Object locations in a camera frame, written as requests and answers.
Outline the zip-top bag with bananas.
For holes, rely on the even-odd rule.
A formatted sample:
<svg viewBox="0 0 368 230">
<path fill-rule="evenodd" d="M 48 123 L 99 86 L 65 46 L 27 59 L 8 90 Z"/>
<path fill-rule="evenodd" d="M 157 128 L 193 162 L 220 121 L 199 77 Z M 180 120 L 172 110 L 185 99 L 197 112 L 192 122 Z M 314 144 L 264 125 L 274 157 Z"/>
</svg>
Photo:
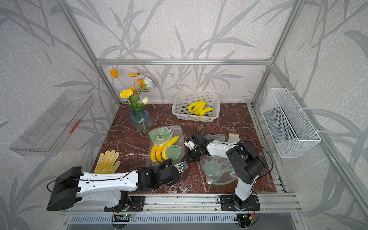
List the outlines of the zip-top bag with bananas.
<svg viewBox="0 0 368 230">
<path fill-rule="evenodd" d="M 207 146 L 209 155 L 201 157 L 200 165 L 206 176 L 206 184 L 224 186 L 238 179 L 226 155 L 226 151 L 233 146 L 223 142 L 223 140 L 223 137 L 221 137 L 220 141 L 214 139 Z"/>
<path fill-rule="evenodd" d="M 161 126 L 149 132 L 146 166 L 158 169 L 166 160 L 179 164 L 184 157 L 184 132 L 180 125 Z"/>
</svg>

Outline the yellow banana taken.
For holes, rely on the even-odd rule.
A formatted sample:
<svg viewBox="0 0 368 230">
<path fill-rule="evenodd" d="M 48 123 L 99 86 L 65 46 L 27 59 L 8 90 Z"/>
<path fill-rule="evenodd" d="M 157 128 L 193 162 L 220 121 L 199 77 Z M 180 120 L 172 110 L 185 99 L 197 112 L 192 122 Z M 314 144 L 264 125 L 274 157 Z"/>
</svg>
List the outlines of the yellow banana taken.
<svg viewBox="0 0 368 230">
<path fill-rule="evenodd" d="M 210 111 L 212 111 L 212 110 L 213 110 L 213 108 L 212 108 L 212 107 L 205 108 L 205 109 L 203 109 L 203 110 L 199 113 L 199 115 L 200 115 L 200 116 L 204 116 L 204 114 L 205 114 L 205 113 L 210 112 Z"/>
<path fill-rule="evenodd" d="M 202 103 L 203 103 L 203 100 L 199 102 L 191 103 L 188 107 L 188 111 L 190 113 L 194 113 L 202 105 Z"/>
</svg>

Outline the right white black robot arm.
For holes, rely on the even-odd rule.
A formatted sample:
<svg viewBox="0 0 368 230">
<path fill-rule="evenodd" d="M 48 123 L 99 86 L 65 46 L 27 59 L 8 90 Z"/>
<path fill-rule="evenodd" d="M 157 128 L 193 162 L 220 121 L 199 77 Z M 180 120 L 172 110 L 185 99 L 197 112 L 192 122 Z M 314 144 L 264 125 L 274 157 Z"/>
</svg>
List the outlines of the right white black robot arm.
<svg viewBox="0 0 368 230">
<path fill-rule="evenodd" d="M 195 133 L 185 143 L 186 162 L 199 162 L 204 156 L 218 156 L 230 161 L 238 176 L 238 184 L 233 192 L 233 205 L 244 210 L 250 204 L 253 187 L 265 169 L 266 163 L 249 142 L 221 142 L 207 140 L 201 133 Z"/>
</svg>

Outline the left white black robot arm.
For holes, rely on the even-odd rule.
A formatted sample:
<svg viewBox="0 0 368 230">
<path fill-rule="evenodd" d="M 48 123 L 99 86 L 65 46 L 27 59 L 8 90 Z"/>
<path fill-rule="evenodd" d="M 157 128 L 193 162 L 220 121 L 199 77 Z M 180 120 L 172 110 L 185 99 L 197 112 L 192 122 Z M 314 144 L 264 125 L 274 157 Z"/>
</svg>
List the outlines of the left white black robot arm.
<svg viewBox="0 0 368 230">
<path fill-rule="evenodd" d="M 130 192 L 149 192 L 172 186 L 181 180 L 187 163 L 165 160 L 157 170 L 142 167 L 124 173 L 95 174 L 72 167 L 54 180 L 48 211 L 70 209 L 74 204 L 103 205 L 108 211 L 121 211 L 130 204 Z"/>
</svg>

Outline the left bag banana two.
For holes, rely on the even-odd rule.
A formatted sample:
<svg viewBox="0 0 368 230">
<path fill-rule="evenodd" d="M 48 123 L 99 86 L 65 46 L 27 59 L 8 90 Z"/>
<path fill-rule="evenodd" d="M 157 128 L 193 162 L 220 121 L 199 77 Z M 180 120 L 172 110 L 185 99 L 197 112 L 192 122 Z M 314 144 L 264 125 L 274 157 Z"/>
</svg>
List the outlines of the left bag banana two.
<svg viewBox="0 0 368 230">
<path fill-rule="evenodd" d="M 167 146 L 165 145 L 163 150 L 162 150 L 162 159 L 163 159 L 163 161 L 168 160 L 168 157 L 165 154 L 166 149 L 167 149 Z"/>
</svg>

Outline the left bag banana three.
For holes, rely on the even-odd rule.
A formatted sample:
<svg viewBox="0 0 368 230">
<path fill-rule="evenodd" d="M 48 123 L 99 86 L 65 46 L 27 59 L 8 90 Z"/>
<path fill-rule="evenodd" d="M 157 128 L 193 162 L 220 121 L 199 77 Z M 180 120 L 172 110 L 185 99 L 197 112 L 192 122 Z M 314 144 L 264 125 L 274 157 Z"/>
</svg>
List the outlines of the left bag banana three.
<svg viewBox="0 0 368 230">
<path fill-rule="evenodd" d="M 159 146 L 157 145 L 153 145 L 151 151 L 150 151 L 150 159 L 153 163 L 157 163 L 158 160 L 156 159 L 156 150 L 158 149 Z"/>
</svg>

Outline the left bag banana one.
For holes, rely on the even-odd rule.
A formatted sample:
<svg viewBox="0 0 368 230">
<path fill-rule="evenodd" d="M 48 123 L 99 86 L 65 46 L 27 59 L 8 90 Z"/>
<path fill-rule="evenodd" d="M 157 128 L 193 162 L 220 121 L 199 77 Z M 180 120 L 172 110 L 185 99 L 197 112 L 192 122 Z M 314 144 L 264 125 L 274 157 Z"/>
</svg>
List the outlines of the left bag banana one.
<svg viewBox="0 0 368 230">
<path fill-rule="evenodd" d="M 160 146 L 157 150 L 156 150 L 156 154 L 161 154 L 164 147 L 165 146 L 170 146 L 170 145 L 173 145 L 174 143 L 177 142 L 177 140 L 179 139 L 179 136 L 175 136 L 173 137 L 170 141 L 168 141 L 166 144 Z"/>
</svg>

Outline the white work glove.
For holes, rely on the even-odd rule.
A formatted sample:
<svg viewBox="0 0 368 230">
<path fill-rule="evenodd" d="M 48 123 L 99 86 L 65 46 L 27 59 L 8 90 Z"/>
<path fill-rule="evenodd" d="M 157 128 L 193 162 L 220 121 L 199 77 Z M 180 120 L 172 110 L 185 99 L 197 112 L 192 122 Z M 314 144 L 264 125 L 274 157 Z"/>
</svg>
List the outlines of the white work glove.
<svg viewBox="0 0 368 230">
<path fill-rule="evenodd" d="M 230 133 L 229 134 L 229 139 L 228 139 L 228 143 L 238 143 L 240 141 L 240 136 L 239 134 L 233 134 Z"/>
</svg>

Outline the yellow work glove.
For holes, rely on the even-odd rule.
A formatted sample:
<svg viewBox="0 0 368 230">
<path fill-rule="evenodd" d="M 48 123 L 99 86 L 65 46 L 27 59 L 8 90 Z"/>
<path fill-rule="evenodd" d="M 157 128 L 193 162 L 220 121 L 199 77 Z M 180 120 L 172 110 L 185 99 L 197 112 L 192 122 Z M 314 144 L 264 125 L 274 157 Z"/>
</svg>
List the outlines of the yellow work glove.
<svg viewBox="0 0 368 230">
<path fill-rule="evenodd" d="M 121 162 L 118 161 L 120 153 L 115 150 L 107 150 L 101 153 L 95 167 L 95 174 L 112 174 L 117 171 Z"/>
</svg>

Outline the white plastic basket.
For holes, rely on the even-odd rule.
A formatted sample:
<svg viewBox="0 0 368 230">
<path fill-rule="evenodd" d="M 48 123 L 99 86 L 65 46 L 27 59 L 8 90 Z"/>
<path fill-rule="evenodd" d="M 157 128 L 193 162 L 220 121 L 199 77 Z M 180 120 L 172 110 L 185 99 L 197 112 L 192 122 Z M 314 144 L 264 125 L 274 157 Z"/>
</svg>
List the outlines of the white plastic basket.
<svg viewBox="0 0 368 230">
<path fill-rule="evenodd" d="M 175 96 L 172 113 L 178 119 L 213 122 L 219 116 L 218 94 L 180 91 Z"/>
</svg>

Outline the artificial flower bouquet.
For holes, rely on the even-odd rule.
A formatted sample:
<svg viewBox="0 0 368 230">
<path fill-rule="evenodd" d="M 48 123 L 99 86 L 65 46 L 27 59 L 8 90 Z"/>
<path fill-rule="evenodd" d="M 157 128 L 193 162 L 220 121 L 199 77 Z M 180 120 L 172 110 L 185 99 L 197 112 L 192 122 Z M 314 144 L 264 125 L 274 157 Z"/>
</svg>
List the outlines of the artificial flower bouquet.
<svg viewBox="0 0 368 230">
<path fill-rule="evenodd" d="M 153 81 L 149 77 L 141 78 L 140 72 L 129 73 L 129 77 L 134 80 L 134 85 L 127 88 L 123 82 L 119 79 L 119 72 L 117 69 L 110 71 L 110 74 L 114 79 L 118 79 L 123 85 L 124 90 L 119 93 L 120 98 L 128 100 L 128 106 L 133 112 L 138 112 L 143 109 L 143 107 L 148 104 L 148 97 L 141 99 L 141 94 L 149 92 L 153 87 Z"/>
</svg>

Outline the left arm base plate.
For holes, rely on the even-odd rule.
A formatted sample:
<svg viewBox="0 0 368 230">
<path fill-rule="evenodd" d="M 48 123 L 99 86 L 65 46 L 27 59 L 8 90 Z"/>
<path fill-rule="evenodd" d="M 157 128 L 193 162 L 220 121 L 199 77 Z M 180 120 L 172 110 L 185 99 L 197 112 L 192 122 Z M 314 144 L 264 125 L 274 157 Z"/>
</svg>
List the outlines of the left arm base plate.
<svg viewBox="0 0 368 230">
<path fill-rule="evenodd" d="M 125 204 L 118 204 L 113 208 L 105 207 L 103 210 L 104 212 L 142 212 L 144 203 L 145 203 L 145 196 L 129 196 L 128 201 Z"/>
</svg>

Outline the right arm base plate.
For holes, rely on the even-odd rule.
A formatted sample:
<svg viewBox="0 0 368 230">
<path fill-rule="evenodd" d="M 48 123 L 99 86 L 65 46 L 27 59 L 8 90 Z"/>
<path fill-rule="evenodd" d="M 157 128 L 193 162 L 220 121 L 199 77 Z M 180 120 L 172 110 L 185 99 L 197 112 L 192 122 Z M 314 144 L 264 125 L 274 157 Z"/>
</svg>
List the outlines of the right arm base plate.
<svg viewBox="0 0 368 230">
<path fill-rule="evenodd" d="M 259 211 L 260 201 L 257 195 L 251 194 L 246 200 L 242 201 L 235 194 L 220 195 L 217 199 L 222 211 Z"/>
</svg>

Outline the aluminium front rail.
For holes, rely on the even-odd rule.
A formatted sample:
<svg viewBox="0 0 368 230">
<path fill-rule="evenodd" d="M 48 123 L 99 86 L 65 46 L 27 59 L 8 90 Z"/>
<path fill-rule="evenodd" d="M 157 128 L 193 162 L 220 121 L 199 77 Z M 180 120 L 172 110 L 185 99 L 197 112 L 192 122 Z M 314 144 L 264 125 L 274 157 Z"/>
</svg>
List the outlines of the aluminium front rail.
<svg viewBox="0 0 368 230">
<path fill-rule="evenodd" d="M 141 212 L 133 214 L 221 213 L 219 194 L 147 194 Z M 260 212 L 293 213 L 302 208 L 293 193 L 258 194 Z"/>
</svg>

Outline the clear acrylic wall shelf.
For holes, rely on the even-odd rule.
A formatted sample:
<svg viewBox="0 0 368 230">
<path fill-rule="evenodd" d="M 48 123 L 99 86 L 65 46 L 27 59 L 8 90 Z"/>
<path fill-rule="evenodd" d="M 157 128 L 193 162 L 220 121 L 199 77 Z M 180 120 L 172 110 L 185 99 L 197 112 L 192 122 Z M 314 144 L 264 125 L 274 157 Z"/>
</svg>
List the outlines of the clear acrylic wall shelf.
<svg viewBox="0 0 368 230">
<path fill-rule="evenodd" d="M 64 91 L 10 149 L 22 156 L 57 156 L 93 103 L 91 94 Z"/>
</svg>

